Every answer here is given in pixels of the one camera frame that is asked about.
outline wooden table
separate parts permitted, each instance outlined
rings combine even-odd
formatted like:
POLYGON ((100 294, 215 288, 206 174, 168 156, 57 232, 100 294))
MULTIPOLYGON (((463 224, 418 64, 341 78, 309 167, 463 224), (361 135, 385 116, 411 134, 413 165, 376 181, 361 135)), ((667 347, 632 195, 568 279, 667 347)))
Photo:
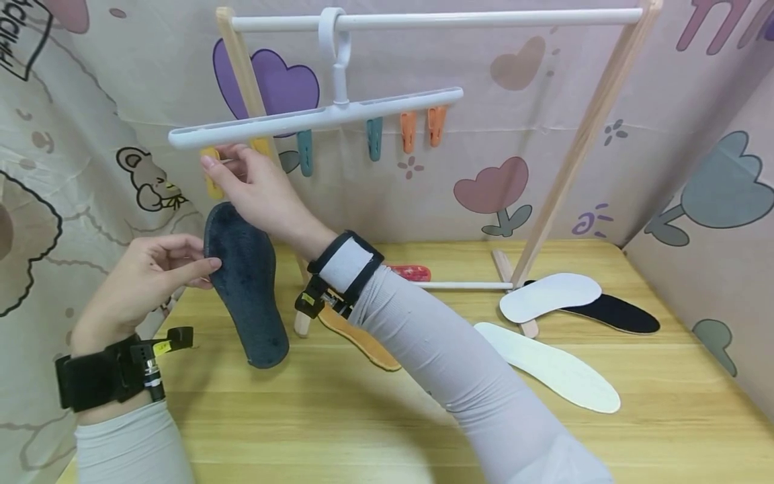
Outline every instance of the wooden table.
MULTIPOLYGON (((505 249, 515 264, 522 247, 501 241, 380 249, 389 263, 428 266, 433 280, 495 281, 490 251, 505 249)), ((287 249, 277 256, 276 296, 291 344, 278 367, 248 366, 214 291, 188 290, 162 328, 196 331, 196 348, 164 355, 161 366, 198 482, 484 482, 453 419, 405 371, 376 368, 319 322, 308 339, 293 334, 300 278, 287 249)), ((540 318, 540 341, 583 359, 618 390, 617 414, 575 407, 522 374, 616 482, 772 481, 770 423, 619 249, 598 240, 547 242, 531 276, 556 272, 591 276, 662 324, 656 335, 634 336, 571 314, 540 318)), ((435 294, 471 323, 507 326, 496 311, 500 293, 435 294)), ((73 469, 60 482, 74 482, 73 469)))

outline blue clip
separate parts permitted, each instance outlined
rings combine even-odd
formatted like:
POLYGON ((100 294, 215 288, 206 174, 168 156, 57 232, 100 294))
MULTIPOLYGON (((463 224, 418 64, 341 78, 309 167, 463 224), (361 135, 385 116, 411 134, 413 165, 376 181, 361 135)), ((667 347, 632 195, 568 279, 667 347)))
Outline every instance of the blue clip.
POLYGON ((301 173, 307 178, 312 176, 312 130, 296 133, 298 143, 298 157, 301 165, 301 173))
POLYGON ((382 157, 382 118, 366 121, 365 134, 368 137, 368 156, 371 161, 379 161, 382 157))

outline hand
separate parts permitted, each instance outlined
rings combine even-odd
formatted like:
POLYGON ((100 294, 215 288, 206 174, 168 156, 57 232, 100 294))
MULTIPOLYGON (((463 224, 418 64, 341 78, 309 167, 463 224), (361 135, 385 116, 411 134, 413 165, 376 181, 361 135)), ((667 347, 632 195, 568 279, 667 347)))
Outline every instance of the hand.
POLYGON ((145 316, 183 285, 211 289, 221 266, 204 258, 204 243, 185 234, 134 239, 84 309, 73 330, 73 355, 102 351, 135 334, 145 316))
POLYGON ((202 156, 209 177, 249 224, 315 260, 336 235, 304 206, 282 168, 246 145, 218 146, 225 163, 202 156))

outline wrist strap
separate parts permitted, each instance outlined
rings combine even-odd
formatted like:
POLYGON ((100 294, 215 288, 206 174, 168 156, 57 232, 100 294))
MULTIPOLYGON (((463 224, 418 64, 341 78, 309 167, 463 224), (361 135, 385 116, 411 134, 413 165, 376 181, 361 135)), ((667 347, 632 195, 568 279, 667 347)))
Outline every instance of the wrist strap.
POLYGON ((326 301, 347 317, 382 262, 384 256, 371 244, 351 230, 344 231, 309 263, 312 277, 296 300, 296 309, 315 318, 326 301))
POLYGON ((166 339, 143 341, 132 335, 90 355, 56 360, 62 408, 82 412, 110 402, 123 403, 148 389, 154 402, 163 400, 164 387, 156 356, 194 344, 190 326, 171 328, 166 339))

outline tan insole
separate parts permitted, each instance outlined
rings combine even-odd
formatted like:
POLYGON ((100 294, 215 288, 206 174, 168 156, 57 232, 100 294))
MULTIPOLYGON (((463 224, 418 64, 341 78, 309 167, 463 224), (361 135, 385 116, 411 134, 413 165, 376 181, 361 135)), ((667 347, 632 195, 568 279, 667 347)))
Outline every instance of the tan insole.
POLYGON ((401 366, 390 355, 384 347, 374 339, 368 332, 356 328, 347 323, 347 320, 336 313, 327 304, 325 308, 317 316, 323 326, 330 329, 334 333, 345 337, 353 345, 357 346, 363 354, 371 360, 371 363, 377 365, 379 368, 388 371, 396 372, 401 366))

